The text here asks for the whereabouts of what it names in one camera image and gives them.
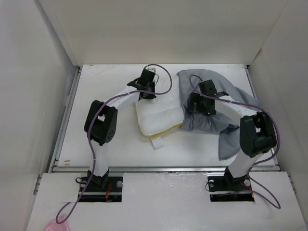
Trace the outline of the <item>grey pillowcase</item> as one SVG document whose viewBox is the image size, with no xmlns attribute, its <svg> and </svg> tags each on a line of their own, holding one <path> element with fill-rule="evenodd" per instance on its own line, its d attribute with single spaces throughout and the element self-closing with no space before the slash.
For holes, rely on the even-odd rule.
<svg viewBox="0 0 308 231">
<path fill-rule="evenodd" d="M 216 113 L 216 115 L 207 116 L 201 113 L 189 112 L 188 103 L 193 87 L 198 88 L 199 79 L 192 78 L 193 85 L 189 82 L 191 75 L 199 76 L 203 81 L 212 80 L 218 92 L 228 93 L 234 101 L 245 104 L 260 106 L 260 102 L 250 96 L 244 90 L 234 86 L 223 75 L 206 69 L 188 69 L 177 73 L 179 77 L 180 102 L 184 111 L 184 122 L 182 130 L 192 131 L 200 130 L 209 133 L 219 133 L 218 157 L 219 160 L 226 160 L 236 155 L 240 150 L 240 129 L 239 126 L 227 116 Z"/>
</svg>

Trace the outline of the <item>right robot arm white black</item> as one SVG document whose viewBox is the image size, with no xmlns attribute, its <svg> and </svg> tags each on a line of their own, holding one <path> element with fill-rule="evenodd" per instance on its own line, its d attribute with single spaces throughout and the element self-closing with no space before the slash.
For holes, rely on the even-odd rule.
<svg viewBox="0 0 308 231">
<path fill-rule="evenodd" d="M 240 129 L 239 153 L 222 176 L 209 177 L 209 190 L 238 192 L 249 189 L 248 173 L 252 166 L 277 145 L 274 124 L 259 107 L 237 102 L 224 91 L 218 92 L 212 80 L 203 81 L 198 86 L 190 94 L 190 112 L 206 116 L 223 114 Z"/>
</svg>

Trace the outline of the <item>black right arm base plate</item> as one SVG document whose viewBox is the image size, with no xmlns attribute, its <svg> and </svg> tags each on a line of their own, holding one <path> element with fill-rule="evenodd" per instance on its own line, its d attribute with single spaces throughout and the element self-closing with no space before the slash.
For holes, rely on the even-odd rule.
<svg viewBox="0 0 308 231">
<path fill-rule="evenodd" d="M 207 176 L 205 189 L 210 192 L 211 202 L 254 202 L 251 182 L 247 177 L 234 182 L 224 176 Z"/>
</svg>

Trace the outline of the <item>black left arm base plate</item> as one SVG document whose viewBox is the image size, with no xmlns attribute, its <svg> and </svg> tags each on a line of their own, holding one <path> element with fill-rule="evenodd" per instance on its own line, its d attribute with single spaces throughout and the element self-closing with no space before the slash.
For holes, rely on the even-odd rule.
<svg viewBox="0 0 308 231">
<path fill-rule="evenodd" d="M 82 194 L 79 202 L 122 202 L 122 189 L 122 176 L 109 176 L 103 181 L 102 185 L 98 185 L 91 181 Z"/>
</svg>

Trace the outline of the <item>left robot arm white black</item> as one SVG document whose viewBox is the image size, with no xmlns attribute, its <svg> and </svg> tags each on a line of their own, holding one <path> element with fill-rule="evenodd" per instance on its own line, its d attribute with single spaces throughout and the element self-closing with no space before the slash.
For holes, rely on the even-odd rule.
<svg viewBox="0 0 308 231">
<path fill-rule="evenodd" d="M 90 178 L 89 185 L 98 191 L 107 187 L 109 168 L 105 160 L 105 166 L 100 167 L 96 160 L 94 141 L 97 145 L 103 146 L 115 136 L 118 113 L 126 109 L 133 103 L 141 99 L 155 98 L 155 68 L 143 69 L 141 76 L 127 84 L 127 86 L 116 96 L 101 102 L 92 102 L 84 131 L 87 133 L 88 142 L 93 155 L 93 167 L 88 170 L 87 176 Z"/>
</svg>

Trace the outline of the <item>white pillow yellow edge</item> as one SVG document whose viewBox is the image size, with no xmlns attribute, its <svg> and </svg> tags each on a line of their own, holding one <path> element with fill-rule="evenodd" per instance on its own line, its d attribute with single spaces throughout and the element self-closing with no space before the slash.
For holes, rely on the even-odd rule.
<svg viewBox="0 0 308 231">
<path fill-rule="evenodd" d="M 164 147 L 161 136 L 178 128 L 184 121 L 180 103 L 179 78 L 172 77 L 171 90 L 151 100 L 142 99 L 135 103 L 137 120 L 142 134 L 149 138 L 155 150 Z"/>
</svg>

